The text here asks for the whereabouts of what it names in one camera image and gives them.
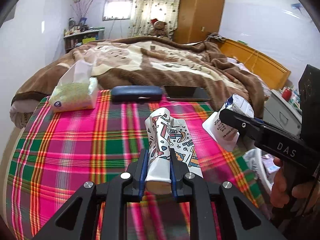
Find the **person's right hand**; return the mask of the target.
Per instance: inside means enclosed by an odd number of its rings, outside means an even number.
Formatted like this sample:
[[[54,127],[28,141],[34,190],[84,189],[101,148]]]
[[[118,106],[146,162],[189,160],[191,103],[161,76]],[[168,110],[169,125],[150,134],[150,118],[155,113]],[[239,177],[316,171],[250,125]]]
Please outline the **person's right hand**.
[[[270,195],[270,202],[274,207],[283,208],[284,205],[289,203],[290,197],[287,194],[287,181],[283,174],[283,162],[279,158],[274,158],[274,164],[280,169],[277,171],[274,176],[274,184],[272,186],[272,191]],[[291,195],[297,199],[306,199],[308,198],[313,183],[307,182],[304,184],[299,184],[292,189]],[[310,201],[307,205],[307,210],[309,211],[316,203],[319,198],[319,182],[316,184]]]

